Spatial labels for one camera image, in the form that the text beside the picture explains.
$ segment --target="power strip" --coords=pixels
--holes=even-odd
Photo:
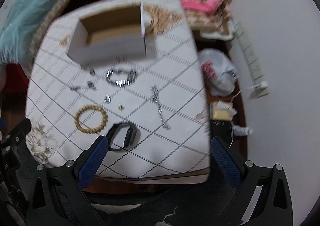
[[[249,67],[252,82],[255,85],[263,84],[265,81],[264,74],[259,65],[259,57],[253,49],[253,45],[249,39],[248,31],[246,31],[241,22],[235,25],[235,36],[238,39],[241,51],[246,59]],[[269,94],[268,88],[255,89],[257,97],[262,97]]]

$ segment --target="silver chain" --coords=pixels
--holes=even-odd
[[[157,85],[154,85],[154,86],[151,88],[151,90],[152,90],[152,92],[153,92],[152,102],[158,106],[158,114],[159,114],[159,116],[160,116],[160,119],[161,119],[161,122],[162,122],[162,124],[163,124],[163,127],[164,127],[166,130],[169,130],[169,129],[170,129],[170,126],[168,125],[167,122],[165,122],[164,116],[163,116],[163,114],[162,114],[162,104],[161,104],[160,101],[159,101],[159,88],[157,87]]]
[[[124,80],[111,80],[112,74],[127,74],[127,79]],[[110,83],[113,86],[125,87],[129,86],[131,83],[134,83],[137,78],[137,72],[135,70],[123,70],[123,69],[110,69],[107,71],[106,82]]]

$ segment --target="floral pattern fabric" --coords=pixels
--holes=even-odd
[[[44,131],[45,126],[42,123],[31,121],[31,125],[31,131],[26,136],[26,144],[38,162],[48,164],[49,155],[56,152],[57,140],[54,135]]]

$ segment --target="cardboard box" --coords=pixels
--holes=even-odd
[[[79,19],[66,53],[80,65],[116,57],[144,57],[143,5],[116,8]]]

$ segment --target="red cloth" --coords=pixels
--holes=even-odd
[[[28,90],[29,79],[18,64],[7,64],[7,79],[2,94]]]

